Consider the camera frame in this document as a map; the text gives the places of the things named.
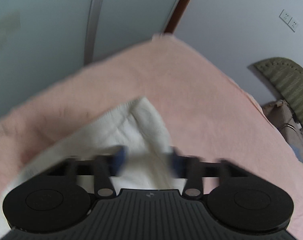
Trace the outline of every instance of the white towel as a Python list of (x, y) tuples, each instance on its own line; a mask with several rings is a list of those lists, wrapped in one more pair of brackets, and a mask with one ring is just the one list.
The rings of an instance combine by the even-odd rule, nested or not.
[[(171, 141), (164, 122), (146, 98), (120, 105), (96, 121), (42, 152), (0, 196), (0, 238), (9, 230), (2, 202), (9, 191), (53, 164), (76, 155), (81, 159), (104, 153), (112, 146), (126, 146), (126, 161), (119, 177), (111, 178), (117, 193), (122, 188), (182, 191), (185, 181), (174, 179), (169, 168)], [(82, 176), (81, 186), (93, 191), (92, 181)]]

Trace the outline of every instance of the wall socket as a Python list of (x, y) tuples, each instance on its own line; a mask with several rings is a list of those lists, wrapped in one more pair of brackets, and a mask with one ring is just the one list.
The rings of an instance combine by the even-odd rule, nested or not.
[(282, 19), (285, 23), (289, 23), (290, 20), (292, 19), (292, 17), (290, 16), (290, 14), (286, 11), (286, 10), (283, 10), (281, 12), (281, 14), (279, 15), (280, 19)]
[(296, 32), (296, 29), (298, 27), (298, 22), (294, 19), (291, 18), (290, 22), (288, 23), (288, 26), (294, 31)]

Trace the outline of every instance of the silver screw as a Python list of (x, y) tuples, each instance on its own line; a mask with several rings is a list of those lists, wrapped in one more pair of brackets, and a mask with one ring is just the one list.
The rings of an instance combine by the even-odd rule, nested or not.
[(101, 188), (97, 191), (99, 196), (108, 197), (111, 196), (114, 192), (110, 188)]
[(196, 188), (189, 188), (185, 191), (185, 193), (190, 197), (197, 197), (200, 195), (200, 190)]

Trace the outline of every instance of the wooden door frame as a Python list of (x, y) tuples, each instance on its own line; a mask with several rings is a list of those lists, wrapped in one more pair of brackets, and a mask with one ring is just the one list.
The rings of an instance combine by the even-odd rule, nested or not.
[(165, 29), (165, 33), (173, 33), (175, 28), (177, 27), (179, 20), (182, 17), (182, 14), (184, 13), (188, 3), (190, 0), (179, 0), (177, 3), (177, 6), (167, 24), (167, 27)]

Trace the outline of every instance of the pink fabric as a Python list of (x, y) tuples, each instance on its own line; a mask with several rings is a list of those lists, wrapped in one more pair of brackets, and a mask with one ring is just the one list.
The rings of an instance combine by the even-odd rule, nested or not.
[(288, 230), (303, 240), (302, 164), (249, 95), (172, 36), (92, 64), (1, 119), (0, 191), (41, 150), (144, 95), (182, 153), (229, 158), (286, 190), (295, 203)]

